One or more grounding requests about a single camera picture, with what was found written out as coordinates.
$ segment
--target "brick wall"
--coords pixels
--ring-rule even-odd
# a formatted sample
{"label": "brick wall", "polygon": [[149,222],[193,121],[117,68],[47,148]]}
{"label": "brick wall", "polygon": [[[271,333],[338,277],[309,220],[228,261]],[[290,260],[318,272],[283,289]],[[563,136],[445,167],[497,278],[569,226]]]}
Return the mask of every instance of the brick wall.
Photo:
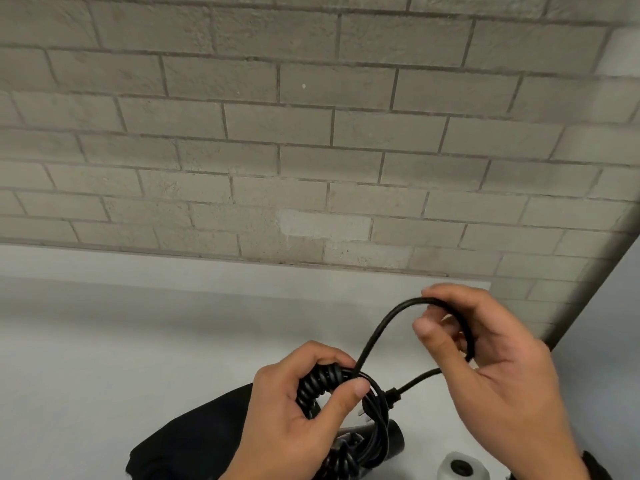
{"label": "brick wall", "polygon": [[0,239],[491,280],[640,231],[635,0],[0,0]]}

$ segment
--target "coiled cable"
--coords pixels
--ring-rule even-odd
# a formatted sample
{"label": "coiled cable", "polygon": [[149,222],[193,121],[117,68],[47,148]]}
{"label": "coiled cable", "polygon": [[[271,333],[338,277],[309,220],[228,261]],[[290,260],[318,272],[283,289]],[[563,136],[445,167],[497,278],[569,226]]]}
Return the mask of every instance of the coiled cable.
{"label": "coiled cable", "polygon": [[432,369],[415,379],[407,382],[404,386],[396,389],[383,391],[375,380],[362,371],[364,362],[371,354],[376,342],[400,312],[415,305],[434,305],[442,308],[446,313],[452,315],[460,324],[460,329],[467,341],[467,354],[465,360],[471,361],[476,354],[474,336],[467,320],[450,304],[437,298],[411,298],[396,306],[376,327],[371,338],[364,346],[356,366],[353,369],[341,367],[334,363],[330,365],[316,365],[311,372],[300,379],[298,384],[298,394],[296,402],[308,419],[313,419],[320,412],[317,398],[325,392],[331,392],[340,384],[349,379],[357,377],[368,380],[371,389],[362,400],[364,412],[369,416],[375,425],[373,433],[368,438],[350,433],[340,436],[331,448],[329,455],[324,459],[321,468],[316,473],[315,479],[326,480],[352,480],[360,477],[361,468],[368,470],[379,466],[388,455],[389,451],[389,409],[398,402],[401,395],[411,389],[416,384],[425,379],[441,374],[440,369]]}

